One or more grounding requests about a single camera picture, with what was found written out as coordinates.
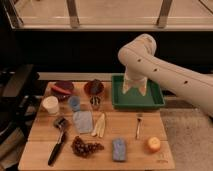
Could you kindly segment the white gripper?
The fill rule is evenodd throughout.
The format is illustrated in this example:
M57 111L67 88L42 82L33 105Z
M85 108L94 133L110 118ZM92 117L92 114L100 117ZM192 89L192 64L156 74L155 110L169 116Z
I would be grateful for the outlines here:
M147 77L128 67L125 68L122 93L126 94L132 87L139 88L142 96L147 92Z

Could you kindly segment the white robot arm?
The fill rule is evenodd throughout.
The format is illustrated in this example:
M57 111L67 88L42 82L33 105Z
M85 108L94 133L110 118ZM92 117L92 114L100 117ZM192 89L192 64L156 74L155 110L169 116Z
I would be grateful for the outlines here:
M152 80L213 118L213 77L168 63L154 56L156 41L142 34L118 52L125 66L123 92L132 87L146 94Z

